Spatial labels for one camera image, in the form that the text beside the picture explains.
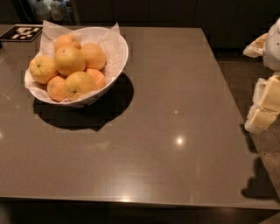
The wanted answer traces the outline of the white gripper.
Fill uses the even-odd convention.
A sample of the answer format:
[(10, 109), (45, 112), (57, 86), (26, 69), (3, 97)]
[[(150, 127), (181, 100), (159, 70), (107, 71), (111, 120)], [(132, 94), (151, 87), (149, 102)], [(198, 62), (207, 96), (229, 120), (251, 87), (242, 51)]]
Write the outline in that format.
[[(262, 56), (263, 64), (273, 70), (280, 71), (280, 18), (264, 33), (243, 50), (243, 54), (256, 58)], [(251, 133), (262, 133), (280, 115), (280, 76), (273, 75), (267, 80), (260, 78), (255, 90), (245, 130)]]

